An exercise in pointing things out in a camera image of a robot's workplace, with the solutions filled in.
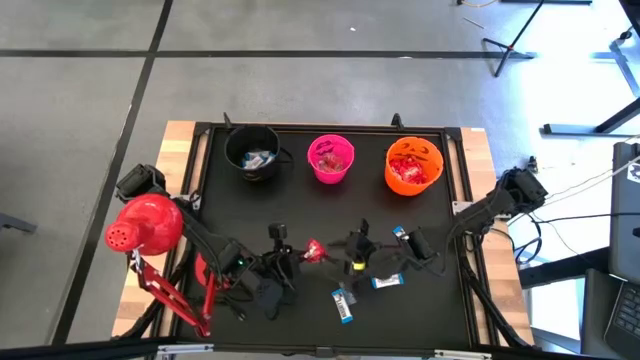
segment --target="candy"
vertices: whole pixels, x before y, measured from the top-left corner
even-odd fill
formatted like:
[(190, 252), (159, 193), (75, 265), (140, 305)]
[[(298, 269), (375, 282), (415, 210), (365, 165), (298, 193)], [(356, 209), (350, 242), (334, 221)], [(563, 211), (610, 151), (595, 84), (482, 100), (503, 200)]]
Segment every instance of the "candy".
[(318, 161), (318, 169), (326, 173), (340, 172), (344, 169), (344, 161), (340, 156), (327, 153), (322, 155), (322, 158)]
[(413, 184), (421, 185), (427, 183), (427, 177), (420, 163), (411, 155), (405, 158), (397, 158), (389, 161), (391, 171), (400, 180)]
[(249, 151), (244, 155), (244, 159), (242, 159), (242, 167), (247, 170), (257, 169), (260, 166), (270, 163), (275, 158), (276, 156), (269, 151)]

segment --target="wooden table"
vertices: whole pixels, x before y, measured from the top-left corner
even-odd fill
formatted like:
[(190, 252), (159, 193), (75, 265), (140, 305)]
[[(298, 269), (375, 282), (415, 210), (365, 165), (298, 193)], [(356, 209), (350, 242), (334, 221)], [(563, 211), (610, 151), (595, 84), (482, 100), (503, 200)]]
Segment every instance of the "wooden table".
[[(180, 194), (195, 124), (195, 121), (169, 121), (167, 123), (156, 167), (164, 173), (167, 191), (170, 194)], [(484, 129), (479, 128), (462, 128), (461, 132), (473, 199), (479, 200), (491, 191), (496, 183), (496, 175), (493, 168), (493, 160), (491, 159), (491, 152), (489, 151), (487, 134)], [(194, 173), (189, 189), (190, 192), (195, 190), (198, 184), (206, 146), (205, 139), (206, 137), (199, 142), (199, 148), (197, 149), (195, 166), (193, 168)], [(463, 199), (462, 178), (457, 160), (458, 154), (453, 141), (449, 142), (449, 152), (456, 187), (456, 197)], [(507, 230), (506, 224), (501, 222), (497, 222), (495, 227), (503, 231)], [(525, 341), (533, 344), (533, 336), (529, 326), (529, 318), (524, 304), (511, 243), (504, 235), (489, 232), (485, 236), (482, 248), (493, 301), (518, 334)], [(165, 255), (146, 257), (146, 260), (156, 269), (162, 269), (164, 267), (165, 259)], [(475, 266), (473, 256), (469, 256), (469, 259), (472, 265)], [(127, 274), (124, 284), (112, 334), (115, 336), (127, 331), (152, 301), (153, 297), (149, 293), (138, 288), (137, 277), (130, 271)], [(488, 344), (489, 337), (486, 318), (482, 304), (475, 295), (474, 307), (476, 309), (480, 341), (483, 344)], [(165, 311), (160, 334), (168, 334), (171, 315), (171, 311)]]

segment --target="concrete floor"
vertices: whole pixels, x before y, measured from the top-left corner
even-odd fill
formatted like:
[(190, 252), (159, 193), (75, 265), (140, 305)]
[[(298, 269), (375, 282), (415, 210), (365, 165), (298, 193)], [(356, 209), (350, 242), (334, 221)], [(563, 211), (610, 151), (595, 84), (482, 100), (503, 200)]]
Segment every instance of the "concrete floor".
[[(453, 3), (176, 1), (160, 49), (481, 51), (482, 37), (511, 41), (534, 7)], [(5, 0), (0, 49), (146, 50), (162, 4)], [(122, 169), (155, 162), (167, 120), (226, 111), (239, 122), (387, 124), (399, 112), (409, 125), (484, 127), (501, 171), (575, 141), (542, 138), (542, 124), (597, 124), (633, 100), (613, 60), (584, 56), (627, 27), (617, 2), (545, 5), (518, 44), (545, 57), (513, 60), (498, 79), (494, 60), (158, 59)], [(0, 211), (39, 225), (0, 233), (1, 348), (45, 341), (142, 63), (0, 57)], [(110, 336), (125, 271), (101, 244), (71, 341)]]

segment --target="red lamp shade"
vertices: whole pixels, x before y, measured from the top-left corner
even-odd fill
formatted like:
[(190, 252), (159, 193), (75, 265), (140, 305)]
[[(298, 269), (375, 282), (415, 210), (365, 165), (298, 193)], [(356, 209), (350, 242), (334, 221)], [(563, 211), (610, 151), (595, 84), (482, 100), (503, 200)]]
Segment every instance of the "red lamp shade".
[(158, 255), (174, 248), (181, 236), (182, 213), (176, 204), (166, 196), (145, 194), (120, 211), (107, 227), (105, 241), (113, 251)]

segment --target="black clamp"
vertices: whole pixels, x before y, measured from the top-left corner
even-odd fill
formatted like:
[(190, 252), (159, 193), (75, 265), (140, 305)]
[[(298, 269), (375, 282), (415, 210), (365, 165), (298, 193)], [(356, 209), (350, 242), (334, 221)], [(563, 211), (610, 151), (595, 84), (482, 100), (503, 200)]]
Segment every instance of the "black clamp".
[(224, 125), (227, 129), (231, 129), (233, 124), (231, 123), (231, 119), (229, 119), (229, 115), (226, 112), (222, 113), (222, 117), (224, 118)]
[(391, 126), (395, 126), (398, 131), (404, 131), (404, 124), (402, 123), (400, 114), (393, 114), (393, 119), (391, 119)]

